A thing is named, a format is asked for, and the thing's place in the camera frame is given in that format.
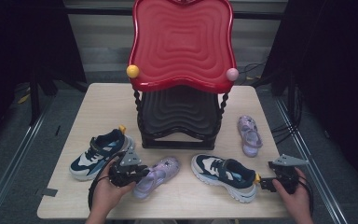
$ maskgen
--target shoe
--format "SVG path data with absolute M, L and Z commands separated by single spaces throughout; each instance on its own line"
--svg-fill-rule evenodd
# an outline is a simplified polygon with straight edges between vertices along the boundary
M 225 187 L 231 197 L 241 203 L 249 203 L 255 198 L 254 182 L 258 175 L 238 161 L 199 154 L 191 160 L 191 170 L 202 182 Z
M 132 191 L 135 198 L 145 199 L 156 187 L 176 176 L 180 163 L 175 157 L 166 157 L 148 169 L 147 176 L 142 178 Z
M 72 176 L 78 180 L 91 180 L 100 172 L 106 161 L 119 151 L 134 147 L 131 137 L 114 129 L 111 133 L 92 137 L 89 149 L 83 152 L 69 167 Z
M 249 116 L 242 116 L 238 120 L 238 130 L 242 137 L 242 150 L 248 157 L 257 156 L 258 149 L 263 146 L 260 134 L 257 132 L 255 120 Z

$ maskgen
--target hand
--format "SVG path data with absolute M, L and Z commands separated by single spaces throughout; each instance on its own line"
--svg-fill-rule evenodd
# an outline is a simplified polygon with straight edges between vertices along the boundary
M 304 173 L 297 168 L 296 171 L 300 176 L 299 181 L 301 181 L 303 184 L 306 184 Z M 286 189 L 282 186 L 281 182 L 279 182 L 277 179 L 273 179 L 272 184 L 278 191 L 279 195 L 281 195 L 287 211 L 297 224 L 313 223 L 310 216 L 310 198 L 304 186 L 298 184 L 295 193 L 288 194 Z
M 111 160 L 101 172 L 99 177 L 100 181 L 94 190 L 92 207 L 86 223 L 104 223 L 106 216 L 109 214 L 110 210 L 116 207 L 120 202 L 121 197 L 135 188 L 135 182 L 118 188 L 109 181 L 109 167 L 112 165 L 113 161 L 114 160 Z

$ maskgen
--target blue and white sneaker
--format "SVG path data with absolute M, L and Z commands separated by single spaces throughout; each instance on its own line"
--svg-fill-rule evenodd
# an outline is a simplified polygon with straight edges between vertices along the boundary
M 100 172 L 106 161 L 119 151 L 127 151 L 135 142 L 121 130 L 92 137 L 89 149 L 83 152 L 69 167 L 72 176 L 78 180 L 91 180 Z
M 225 187 L 231 197 L 241 203 L 249 203 L 255 198 L 254 182 L 258 175 L 238 161 L 200 154 L 193 157 L 191 170 L 202 182 Z

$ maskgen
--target table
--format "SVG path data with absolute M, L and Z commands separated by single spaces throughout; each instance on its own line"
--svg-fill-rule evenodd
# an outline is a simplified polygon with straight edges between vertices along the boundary
M 57 189 L 58 192 L 55 197 L 43 197 L 37 210 L 38 216 L 55 219 L 87 218 L 91 181 L 80 182 L 72 178 L 69 166 L 89 148 L 92 136 L 109 133 L 123 124 L 127 128 L 126 134 L 135 140 L 135 150 L 143 164 L 151 166 L 166 156 L 175 156 L 182 166 L 176 177 L 156 188 L 146 200 L 140 201 L 130 193 L 125 195 L 108 218 L 288 217 L 277 193 L 258 187 L 252 202 L 239 203 L 229 196 L 225 188 L 206 185 L 192 173 L 191 158 L 196 154 L 207 153 L 223 159 L 235 159 L 247 168 L 256 170 L 262 177 L 275 176 L 268 167 L 268 161 L 277 159 L 279 153 L 255 89 L 234 86 L 228 97 L 214 150 L 145 149 L 142 148 L 136 122 L 137 111 L 131 84 L 91 84 L 48 183 L 48 189 Z M 246 157 L 241 150 L 241 136 L 236 126 L 241 115 L 251 116 L 255 120 L 263 139 L 264 146 L 255 158 Z M 186 136 L 176 133 L 170 138 L 179 140 Z

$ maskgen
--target yellow shoe pull tab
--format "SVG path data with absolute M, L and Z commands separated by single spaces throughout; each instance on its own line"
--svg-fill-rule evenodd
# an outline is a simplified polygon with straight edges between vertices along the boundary
M 260 175 L 259 175 L 259 174 L 255 174 L 254 184 L 260 183 L 260 179 L 261 179 Z
M 120 125 L 118 126 L 118 129 L 121 130 L 121 132 L 122 132 L 123 134 L 125 134 L 127 128 L 126 128 L 124 125 L 120 124 Z

